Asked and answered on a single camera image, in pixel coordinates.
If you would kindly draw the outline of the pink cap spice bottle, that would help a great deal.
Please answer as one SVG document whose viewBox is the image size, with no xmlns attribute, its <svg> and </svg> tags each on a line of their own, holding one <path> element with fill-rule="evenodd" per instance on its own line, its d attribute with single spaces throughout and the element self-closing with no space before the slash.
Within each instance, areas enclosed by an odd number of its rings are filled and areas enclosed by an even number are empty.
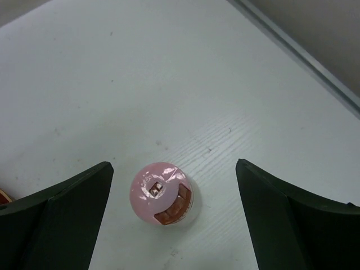
<svg viewBox="0 0 360 270">
<path fill-rule="evenodd" d="M 134 213 L 156 226 L 185 226 L 200 213 L 202 198 L 197 183 L 182 169 L 166 162 L 142 168 L 130 186 Z"/>
</svg>

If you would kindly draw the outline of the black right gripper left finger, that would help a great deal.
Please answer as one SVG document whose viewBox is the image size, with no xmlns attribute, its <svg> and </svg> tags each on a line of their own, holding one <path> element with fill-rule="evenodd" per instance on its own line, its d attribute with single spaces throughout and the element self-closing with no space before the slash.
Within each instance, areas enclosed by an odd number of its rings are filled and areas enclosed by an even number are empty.
<svg viewBox="0 0 360 270">
<path fill-rule="evenodd" d="M 114 169 L 103 161 L 1 205 L 1 269 L 88 269 Z"/>
</svg>

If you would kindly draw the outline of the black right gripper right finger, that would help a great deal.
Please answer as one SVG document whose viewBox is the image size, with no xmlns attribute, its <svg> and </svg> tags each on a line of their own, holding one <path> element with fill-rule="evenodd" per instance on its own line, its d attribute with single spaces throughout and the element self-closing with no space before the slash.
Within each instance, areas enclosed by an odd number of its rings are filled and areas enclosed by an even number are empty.
<svg viewBox="0 0 360 270">
<path fill-rule="evenodd" d="M 236 177 L 259 269 L 359 269 L 359 207 L 240 159 Z"/>
</svg>

